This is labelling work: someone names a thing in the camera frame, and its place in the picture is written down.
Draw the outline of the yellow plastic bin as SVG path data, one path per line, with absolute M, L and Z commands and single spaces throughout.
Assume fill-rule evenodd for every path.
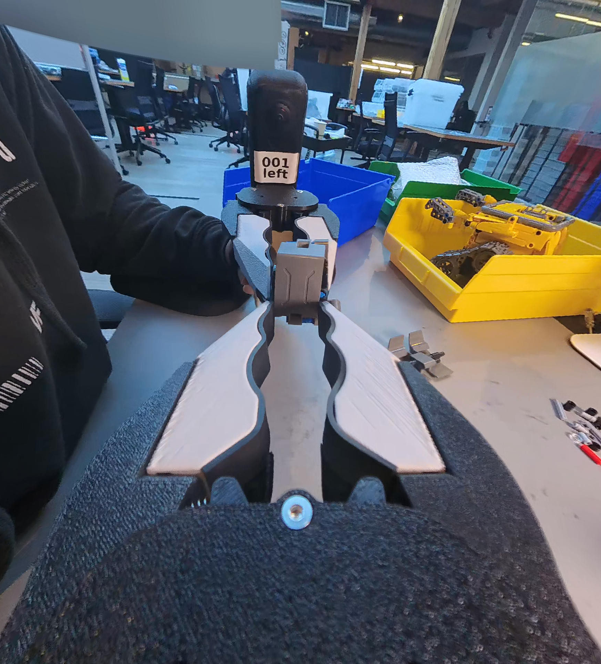
M 391 263 L 449 322 L 601 313 L 601 226 L 577 220 L 558 254 L 492 258 L 460 287 L 430 259 L 461 249 L 469 229 L 448 229 L 425 204 L 424 199 L 401 199 L 383 245 Z

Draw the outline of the person's black printed hoodie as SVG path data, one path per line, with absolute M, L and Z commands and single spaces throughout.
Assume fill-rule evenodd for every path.
M 76 229 L 109 216 L 121 178 L 0 26 L 0 582 L 56 492 L 111 372 Z

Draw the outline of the person's left hand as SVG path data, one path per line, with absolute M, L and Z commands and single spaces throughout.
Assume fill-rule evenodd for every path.
M 238 280 L 241 284 L 243 292 L 247 295 L 255 296 L 254 288 L 249 284 L 246 276 L 238 266 L 238 263 L 235 258 L 235 253 L 233 250 L 233 241 L 231 239 L 228 240 L 227 245 L 225 246 L 225 260 L 229 264 L 230 268 L 232 268 L 235 271 L 236 276 L 238 277 Z

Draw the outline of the black office chair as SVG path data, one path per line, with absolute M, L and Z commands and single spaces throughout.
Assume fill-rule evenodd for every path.
M 130 154 L 137 165 L 142 164 L 141 158 L 145 151 L 152 152 L 166 163 L 170 163 L 170 159 L 164 153 L 145 141 L 147 137 L 155 137 L 158 130 L 152 61 L 126 55 L 124 64 L 129 74 L 130 85 L 121 81 L 119 85 L 108 86 L 107 90 L 111 113 L 120 138 L 116 152 Z
M 248 130 L 246 122 L 246 111 L 242 109 L 237 81 L 237 70 L 225 69 L 223 74 L 218 76 L 220 88 L 222 90 L 223 106 L 217 128 L 222 129 L 225 135 L 220 139 L 214 139 L 209 146 L 214 151 L 222 144 L 227 146 L 235 145 L 237 152 L 243 154 L 243 157 L 235 162 L 236 165 L 245 161 L 249 156 L 248 152 Z

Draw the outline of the grey toy bracket piece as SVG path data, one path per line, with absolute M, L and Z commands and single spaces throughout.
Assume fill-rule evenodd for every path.
M 274 266 L 273 309 L 288 325 L 316 324 L 327 283 L 326 241 L 280 244 Z

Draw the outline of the black toy wheel assembly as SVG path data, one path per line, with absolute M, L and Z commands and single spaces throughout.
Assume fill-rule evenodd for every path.
M 290 325 L 315 325 L 320 304 L 329 294 L 321 288 L 325 267 L 325 258 L 319 256 L 279 255 L 272 280 L 274 315 Z

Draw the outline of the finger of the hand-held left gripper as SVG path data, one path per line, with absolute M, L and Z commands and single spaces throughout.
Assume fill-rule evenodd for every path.
M 270 243 L 266 237 L 269 230 L 268 219 L 254 214 L 239 214 L 233 240 L 233 250 L 240 271 L 259 299 L 267 302 L 271 299 L 272 281 Z
M 329 292 L 336 274 L 336 254 L 338 241 L 325 216 L 302 216 L 296 220 L 296 229 L 302 239 L 311 244 L 321 245 L 325 253 L 325 276 L 322 290 Z

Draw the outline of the pile of small toy parts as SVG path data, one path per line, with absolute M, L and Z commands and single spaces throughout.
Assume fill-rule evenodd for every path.
M 550 403 L 555 417 L 568 427 L 566 435 L 571 443 L 601 468 L 601 415 L 598 411 L 584 410 L 572 401 L 562 403 L 550 399 Z

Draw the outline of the grey toy panel assembly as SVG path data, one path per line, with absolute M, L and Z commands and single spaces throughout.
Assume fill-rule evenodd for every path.
M 398 335 L 389 339 L 388 351 L 401 362 L 409 362 L 427 377 L 442 380 L 451 377 L 453 371 L 443 362 L 444 352 L 431 352 L 422 330 Z

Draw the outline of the white foam sheet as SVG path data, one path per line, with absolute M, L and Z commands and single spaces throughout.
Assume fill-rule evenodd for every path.
M 426 183 L 431 185 L 469 185 L 462 178 L 458 159 L 443 156 L 427 162 L 399 162 L 398 177 L 391 187 L 391 196 L 396 201 L 403 194 L 407 185 Z

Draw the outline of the grey desk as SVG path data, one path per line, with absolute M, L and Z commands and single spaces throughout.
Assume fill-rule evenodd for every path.
M 451 377 L 434 385 L 505 462 L 551 546 L 574 605 L 601 646 L 601 468 L 567 438 L 550 399 L 573 400 L 601 413 L 601 372 L 569 344 L 551 318 L 448 323 L 389 262 L 375 227 L 338 249 L 330 294 L 359 327 L 387 346 L 422 329 L 445 352 Z M 65 495 L 112 433 L 188 361 L 252 309 L 215 318 L 146 302 L 127 312 L 107 346 L 113 372 L 63 482 L 24 537 L 0 585 L 0 632 L 21 596 L 30 565 Z

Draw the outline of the background work table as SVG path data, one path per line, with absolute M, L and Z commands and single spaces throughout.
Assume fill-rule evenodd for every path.
M 507 150 L 514 147 L 509 140 L 488 136 L 475 136 L 471 133 L 451 129 L 440 129 L 403 123 L 395 113 L 397 130 L 395 137 L 386 139 L 386 121 L 383 111 L 375 115 L 354 114 L 352 121 L 359 121 L 358 132 L 351 149 L 360 154 L 366 162 L 425 162 L 430 152 L 439 147 L 459 149 L 460 169 L 469 169 L 477 151 L 495 148 Z

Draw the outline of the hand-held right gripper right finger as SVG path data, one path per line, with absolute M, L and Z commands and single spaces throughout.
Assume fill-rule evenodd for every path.
M 442 477 L 445 461 L 402 362 L 335 305 L 323 302 L 318 330 L 330 391 L 320 448 L 325 502 L 346 502 L 372 477 L 389 502 L 410 503 L 407 477 Z

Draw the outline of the blue plastic bin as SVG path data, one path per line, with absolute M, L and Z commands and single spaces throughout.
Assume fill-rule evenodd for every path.
M 375 225 L 392 182 L 392 176 L 376 171 L 319 159 L 298 159 L 296 186 L 315 195 L 337 216 L 339 247 Z

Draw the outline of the yellow toy tracked vehicle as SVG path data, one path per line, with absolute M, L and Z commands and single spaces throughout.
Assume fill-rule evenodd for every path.
M 446 228 L 467 230 L 467 242 L 459 250 L 439 253 L 431 263 L 459 282 L 469 280 L 495 256 L 554 255 L 563 246 L 568 228 L 577 218 L 542 204 L 525 205 L 496 201 L 492 196 L 462 188 L 456 193 L 457 209 L 444 199 L 429 199 L 424 208 Z

